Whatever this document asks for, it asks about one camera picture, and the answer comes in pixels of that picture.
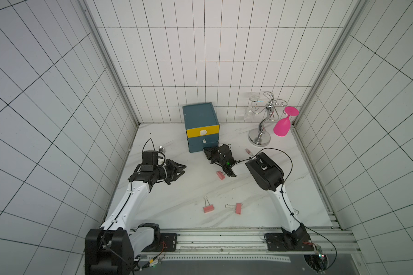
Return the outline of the yellow top drawer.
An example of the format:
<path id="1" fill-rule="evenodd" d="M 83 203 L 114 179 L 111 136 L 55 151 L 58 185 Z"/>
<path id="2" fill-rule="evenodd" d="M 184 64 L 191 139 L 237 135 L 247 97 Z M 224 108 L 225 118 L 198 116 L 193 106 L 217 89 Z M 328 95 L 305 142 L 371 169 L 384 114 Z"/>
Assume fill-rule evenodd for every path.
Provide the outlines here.
<path id="1" fill-rule="evenodd" d="M 196 138 L 196 137 L 201 137 L 201 136 L 206 136 L 206 135 L 218 134 L 219 131 L 220 131 L 220 126 L 214 125 L 214 126 L 204 126 L 204 127 L 187 129 L 186 133 L 187 133 L 187 138 Z"/>

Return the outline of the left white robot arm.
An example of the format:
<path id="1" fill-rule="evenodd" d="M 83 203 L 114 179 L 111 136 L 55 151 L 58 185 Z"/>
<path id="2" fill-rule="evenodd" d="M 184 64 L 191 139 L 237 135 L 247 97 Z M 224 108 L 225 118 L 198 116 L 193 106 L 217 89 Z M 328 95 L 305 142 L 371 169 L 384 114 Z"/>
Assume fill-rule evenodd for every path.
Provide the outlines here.
<path id="1" fill-rule="evenodd" d="M 129 177 L 126 192 L 115 210 L 98 229 L 85 238 L 84 272 L 87 275 L 132 275 L 135 259 L 146 249 L 160 248 L 160 228 L 143 223 L 133 229 L 141 205 L 156 183 L 171 184 L 185 173 L 185 165 L 167 159 L 165 163 L 143 162 Z"/>

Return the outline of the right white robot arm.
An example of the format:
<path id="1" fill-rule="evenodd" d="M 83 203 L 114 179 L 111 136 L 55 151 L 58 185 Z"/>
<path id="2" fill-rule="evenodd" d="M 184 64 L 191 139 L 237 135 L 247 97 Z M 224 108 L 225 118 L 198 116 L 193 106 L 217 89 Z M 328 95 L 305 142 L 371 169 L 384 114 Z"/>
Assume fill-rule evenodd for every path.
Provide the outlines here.
<path id="1" fill-rule="evenodd" d="M 203 153 L 212 165 L 221 167 L 226 176 L 234 178 L 240 174 L 250 173 L 258 187 L 270 194 L 281 220 L 282 232 L 279 237 L 267 233 L 266 241 L 293 251 L 305 240 L 306 226 L 296 219 L 286 194 L 285 183 L 289 176 L 285 175 L 283 169 L 265 153 L 266 150 L 271 148 L 263 148 L 245 160 L 235 160 L 229 144 L 206 147 Z"/>

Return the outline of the pink clip top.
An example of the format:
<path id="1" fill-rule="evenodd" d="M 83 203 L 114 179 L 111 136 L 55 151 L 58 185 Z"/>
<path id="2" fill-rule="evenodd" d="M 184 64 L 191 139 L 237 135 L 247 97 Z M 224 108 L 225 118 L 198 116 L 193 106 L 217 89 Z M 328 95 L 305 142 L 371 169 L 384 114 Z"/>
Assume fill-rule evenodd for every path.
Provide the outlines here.
<path id="1" fill-rule="evenodd" d="M 221 181 L 226 178 L 226 176 L 221 171 L 217 171 L 216 174 L 220 178 Z"/>

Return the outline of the teal drawer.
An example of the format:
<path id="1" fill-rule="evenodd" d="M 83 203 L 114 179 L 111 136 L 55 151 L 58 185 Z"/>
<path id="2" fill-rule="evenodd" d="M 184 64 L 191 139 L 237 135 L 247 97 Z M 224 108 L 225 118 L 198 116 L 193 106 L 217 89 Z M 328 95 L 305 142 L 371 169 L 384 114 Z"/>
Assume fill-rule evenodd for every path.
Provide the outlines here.
<path id="1" fill-rule="evenodd" d="M 188 138 L 189 147 L 213 147 L 219 144 L 219 134 Z"/>

